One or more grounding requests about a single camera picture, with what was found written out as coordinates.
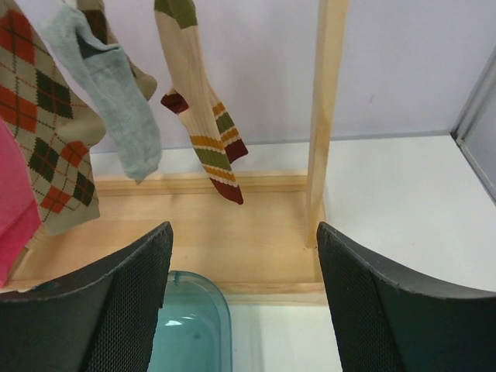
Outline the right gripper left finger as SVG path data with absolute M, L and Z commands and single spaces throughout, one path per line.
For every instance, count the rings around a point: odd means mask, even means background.
M 28 291 L 1 295 L 3 371 L 146 371 L 163 307 L 173 229 Z

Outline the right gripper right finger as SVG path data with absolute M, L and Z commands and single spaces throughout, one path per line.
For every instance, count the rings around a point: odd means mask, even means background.
M 326 222 L 319 263 L 344 371 L 493 371 L 495 293 L 430 277 Z

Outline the blue translucent plastic bin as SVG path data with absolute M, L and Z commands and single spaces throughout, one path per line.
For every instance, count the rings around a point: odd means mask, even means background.
M 199 274 L 171 271 L 148 370 L 231 372 L 232 361 L 231 316 L 222 292 Z

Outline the red mesh cloth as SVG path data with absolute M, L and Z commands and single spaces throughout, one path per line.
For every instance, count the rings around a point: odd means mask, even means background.
M 1 123 L 1 285 L 41 225 L 24 156 Z

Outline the wooden clothes rack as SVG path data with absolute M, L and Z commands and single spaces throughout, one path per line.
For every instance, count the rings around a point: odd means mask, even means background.
M 174 270 L 213 281 L 232 301 L 322 304 L 316 230 L 328 211 L 326 170 L 348 4 L 319 4 L 309 144 L 253 146 L 240 171 L 244 204 L 215 194 L 200 173 L 165 170 L 142 184 L 95 158 L 101 216 L 59 236 L 39 234 L 5 286 L 26 291 L 99 260 L 162 221 L 174 231 Z

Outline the argyle patterned sock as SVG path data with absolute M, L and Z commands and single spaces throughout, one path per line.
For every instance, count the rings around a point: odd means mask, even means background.
M 89 150 L 105 127 L 14 1 L 1 3 L 1 116 L 25 157 L 46 232 L 98 218 Z

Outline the cream striped sock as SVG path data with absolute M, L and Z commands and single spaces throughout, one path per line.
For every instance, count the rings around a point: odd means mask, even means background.
M 238 205 L 243 195 L 232 163 L 248 150 L 208 81 L 195 4 L 155 1 L 154 14 L 172 88 L 160 103 L 188 132 L 192 148 L 216 191 Z

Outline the right aluminium frame post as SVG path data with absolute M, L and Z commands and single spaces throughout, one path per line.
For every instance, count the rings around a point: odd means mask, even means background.
M 483 67 L 450 135 L 495 199 L 495 52 Z

